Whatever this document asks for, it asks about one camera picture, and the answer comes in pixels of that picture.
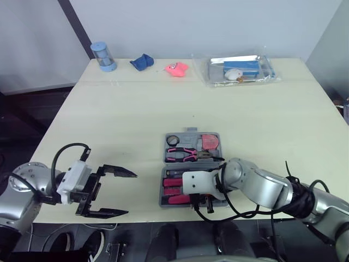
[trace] pink pliers handle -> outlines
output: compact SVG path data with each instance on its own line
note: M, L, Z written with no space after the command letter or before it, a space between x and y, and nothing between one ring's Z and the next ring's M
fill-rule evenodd
M197 150L195 148L185 148L185 147L174 147L174 148L168 148L167 149L168 153L174 153L174 152L183 152L183 153L188 153L190 154L187 157L183 158L172 158L172 157L167 157L166 162L195 162L197 161Z

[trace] gray wall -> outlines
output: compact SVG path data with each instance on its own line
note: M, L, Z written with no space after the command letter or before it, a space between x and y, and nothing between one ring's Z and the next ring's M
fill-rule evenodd
M330 97L349 97L349 0L343 0L306 62Z
M306 61L341 0L71 0L115 57L185 58L266 46Z
M57 0L0 0L0 91L74 85L89 59Z

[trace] red tool handle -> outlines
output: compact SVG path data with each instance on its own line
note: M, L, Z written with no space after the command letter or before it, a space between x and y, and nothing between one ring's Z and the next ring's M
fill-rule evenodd
M164 187L181 187L183 185L183 179L181 178L165 178L163 180Z
M188 195L175 195L169 197L170 205L188 204L190 203L190 196Z
M180 188L165 188L164 195L180 195Z

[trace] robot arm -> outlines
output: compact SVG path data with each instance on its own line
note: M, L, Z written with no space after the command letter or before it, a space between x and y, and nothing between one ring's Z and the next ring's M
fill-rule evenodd
M225 191L239 189L258 205L300 219L324 242L335 244L341 262L348 260L349 204L344 200L239 158L229 160L224 169L183 174L184 194L210 194L224 200L223 185Z
M18 166L7 177L7 187L0 189L0 261L6 261L21 235L38 215L42 203L69 205L75 202L79 204L75 214L84 217L111 218L128 213L117 209L90 210L91 202L96 199L101 187L99 180L105 173L120 177L137 175L112 165L100 166L96 173L92 173L92 168L85 163L89 152L90 149L85 150L67 172L56 169L52 172L44 164L30 162Z

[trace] clear plastic bag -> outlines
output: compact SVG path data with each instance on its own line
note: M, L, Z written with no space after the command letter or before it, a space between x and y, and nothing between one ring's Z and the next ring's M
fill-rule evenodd
M223 55L192 55L194 68L210 87L265 84L280 80L265 48Z

